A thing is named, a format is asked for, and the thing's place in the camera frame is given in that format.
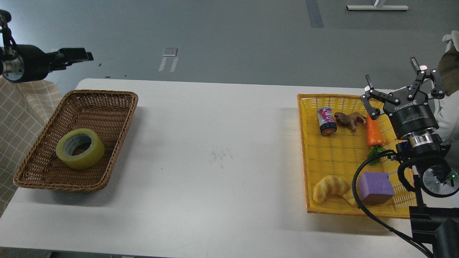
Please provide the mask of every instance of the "orange carrot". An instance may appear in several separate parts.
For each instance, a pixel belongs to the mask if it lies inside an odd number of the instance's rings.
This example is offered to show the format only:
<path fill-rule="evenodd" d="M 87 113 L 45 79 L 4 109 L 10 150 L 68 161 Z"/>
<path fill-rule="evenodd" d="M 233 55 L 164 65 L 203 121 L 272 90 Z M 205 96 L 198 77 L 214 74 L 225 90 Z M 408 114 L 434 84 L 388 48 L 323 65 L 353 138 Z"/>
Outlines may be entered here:
<path fill-rule="evenodd" d="M 367 144 L 368 148 L 372 146 L 382 146 L 384 138 L 379 130 L 378 122 L 367 116 Z"/>

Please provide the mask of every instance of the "white table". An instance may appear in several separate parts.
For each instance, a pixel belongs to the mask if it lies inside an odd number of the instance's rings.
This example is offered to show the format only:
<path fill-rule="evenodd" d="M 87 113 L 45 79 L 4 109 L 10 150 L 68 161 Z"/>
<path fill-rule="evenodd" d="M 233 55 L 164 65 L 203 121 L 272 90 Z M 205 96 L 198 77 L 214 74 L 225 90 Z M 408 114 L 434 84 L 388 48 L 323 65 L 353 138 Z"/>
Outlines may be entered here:
<path fill-rule="evenodd" d="M 108 79 L 77 89 L 139 95 L 110 182 L 90 194 L 19 188 L 0 218 L 2 247 L 187 258 L 421 256 L 367 217 L 306 212 L 296 95 L 362 89 Z M 410 235 L 409 220 L 385 221 Z"/>

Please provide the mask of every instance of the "can label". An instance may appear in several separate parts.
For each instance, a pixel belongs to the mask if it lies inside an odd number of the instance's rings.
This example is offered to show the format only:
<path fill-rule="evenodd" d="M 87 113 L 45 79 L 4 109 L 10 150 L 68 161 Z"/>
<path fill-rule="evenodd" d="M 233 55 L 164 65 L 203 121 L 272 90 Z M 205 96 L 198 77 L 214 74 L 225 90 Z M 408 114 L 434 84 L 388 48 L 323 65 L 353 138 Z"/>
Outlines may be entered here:
<path fill-rule="evenodd" d="M 333 119 L 333 112 L 329 106 L 319 108 L 317 110 L 317 118 L 319 119 L 319 126 L 335 122 Z"/>

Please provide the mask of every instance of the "gripper logo text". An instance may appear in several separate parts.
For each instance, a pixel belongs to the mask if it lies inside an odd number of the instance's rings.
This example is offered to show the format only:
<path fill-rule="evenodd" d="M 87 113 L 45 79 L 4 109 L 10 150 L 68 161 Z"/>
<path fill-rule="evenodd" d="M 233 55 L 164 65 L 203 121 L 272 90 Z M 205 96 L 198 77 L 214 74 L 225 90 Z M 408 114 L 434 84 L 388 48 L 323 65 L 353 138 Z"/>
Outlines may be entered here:
<path fill-rule="evenodd" d="M 399 106 L 399 107 L 395 107 L 395 110 L 400 110 L 400 109 L 402 109 L 402 108 L 406 108 L 406 107 L 409 107 L 409 106 L 414 106 L 414 105 L 416 105 L 416 104 L 417 104 L 417 103 L 416 103 L 416 100 L 414 100 L 413 102 L 407 103 L 407 104 L 405 104 L 405 105 L 401 105 L 401 106 Z"/>

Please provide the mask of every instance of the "checkered cloth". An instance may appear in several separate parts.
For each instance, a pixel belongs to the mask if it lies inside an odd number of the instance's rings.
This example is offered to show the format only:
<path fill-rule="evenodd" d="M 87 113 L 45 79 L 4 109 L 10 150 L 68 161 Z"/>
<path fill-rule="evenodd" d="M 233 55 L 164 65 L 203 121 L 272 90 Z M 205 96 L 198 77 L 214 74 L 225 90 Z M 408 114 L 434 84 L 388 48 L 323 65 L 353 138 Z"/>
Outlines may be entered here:
<path fill-rule="evenodd" d="M 0 216 L 16 190 L 15 171 L 61 98 L 52 82 L 16 84 L 0 76 Z"/>

